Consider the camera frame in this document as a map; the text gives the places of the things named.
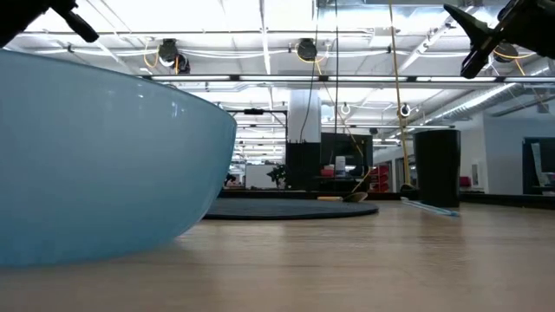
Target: dark round rug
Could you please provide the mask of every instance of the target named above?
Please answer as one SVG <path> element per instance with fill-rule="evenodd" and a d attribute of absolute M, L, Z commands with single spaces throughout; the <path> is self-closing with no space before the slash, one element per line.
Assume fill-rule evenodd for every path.
<path fill-rule="evenodd" d="M 345 218 L 377 213 L 369 202 L 344 203 L 310 199 L 218 198 L 205 219 L 294 220 Z"/>

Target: bowl rim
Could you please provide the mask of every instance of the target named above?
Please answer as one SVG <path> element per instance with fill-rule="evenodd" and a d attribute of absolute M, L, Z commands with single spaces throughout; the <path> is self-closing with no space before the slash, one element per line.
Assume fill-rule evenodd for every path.
<path fill-rule="evenodd" d="M 214 103 L 212 103 L 210 101 L 207 101 L 207 100 L 205 100 L 205 99 L 203 99 L 203 98 L 201 98 L 197 95 L 190 94 L 187 91 L 181 91 L 177 88 L 172 88 L 172 87 L 169 87 L 165 84 L 158 83 L 158 82 L 152 81 L 152 80 L 147 79 L 147 78 L 141 78 L 141 77 L 136 76 L 136 75 L 124 74 L 124 73 L 121 73 L 121 72 L 118 72 L 118 71 L 105 69 L 105 68 L 99 68 L 99 67 L 92 66 L 92 65 L 80 64 L 80 63 L 77 63 L 77 62 L 70 62 L 70 61 L 66 61 L 66 60 L 60 60 L 60 59 L 56 59 L 56 58 L 53 58 L 53 57 L 47 57 L 47 56 L 44 56 L 44 55 L 34 55 L 34 54 L 31 54 L 31 53 L 23 53 L 23 52 L 12 51 L 12 50 L 7 50 L 7 49 L 0 49 L 0 54 L 6 54 L 7 56 L 13 55 L 14 57 L 22 57 L 22 58 L 25 58 L 25 57 L 35 58 L 37 60 L 41 60 L 41 61 L 45 61 L 45 62 L 59 62 L 61 64 L 68 65 L 68 66 L 76 66 L 76 67 L 86 68 L 87 70 L 96 70 L 96 71 L 100 71 L 100 72 L 103 72 L 103 73 L 108 74 L 108 75 L 118 75 L 118 76 L 126 77 L 127 79 L 132 79 L 132 80 L 136 80 L 136 81 L 145 82 L 145 83 L 147 83 L 151 86 L 156 86 L 155 88 L 164 88 L 166 91 L 171 91 L 171 92 L 174 92 L 176 94 L 180 94 L 180 95 L 186 94 L 186 96 L 191 96 L 195 99 L 200 100 L 201 102 L 204 102 L 208 107 L 213 107 L 214 109 L 216 109 L 218 114 L 225 114 L 227 116 L 227 118 L 231 119 L 233 124 L 235 126 L 237 126 L 237 121 L 235 120 L 235 118 L 233 118 L 224 109 L 214 105 Z"/>

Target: black cylinder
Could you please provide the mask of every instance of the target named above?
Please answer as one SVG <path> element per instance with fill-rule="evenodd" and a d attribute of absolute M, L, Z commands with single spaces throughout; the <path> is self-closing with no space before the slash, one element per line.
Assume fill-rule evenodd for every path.
<path fill-rule="evenodd" d="M 436 207 L 459 207 L 460 132 L 415 133 L 415 160 L 420 199 Z"/>

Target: hanging rope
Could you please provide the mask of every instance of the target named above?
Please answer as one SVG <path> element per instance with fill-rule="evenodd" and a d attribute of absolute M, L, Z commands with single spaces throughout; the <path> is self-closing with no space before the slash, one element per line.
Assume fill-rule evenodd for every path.
<path fill-rule="evenodd" d="M 395 89 L 397 91 L 397 118 L 399 119 L 399 130 L 401 131 L 401 143 L 403 153 L 403 165 L 405 169 L 405 184 L 410 185 L 408 172 L 407 138 L 405 133 L 404 119 L 401 117 L 401 93 L 399 92 L 399 70 L 397 69 L 397 47 L 395 46 L 395 28 L 393 27 L 393 0 L 389 0 L 389 20 L 391 21 L 391 45 L 393 48 L 393 66 L 395 70 Z"/>

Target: wooden floor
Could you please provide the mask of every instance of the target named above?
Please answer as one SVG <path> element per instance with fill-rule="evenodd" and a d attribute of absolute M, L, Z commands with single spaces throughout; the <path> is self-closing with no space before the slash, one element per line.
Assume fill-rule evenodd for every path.
<path fill-rule="evenodd" d="M 0 270 L 0 311 L 555 309 L 555 211 L 379 204 L 361 218 L 205 221 L 153 252 Z"/>

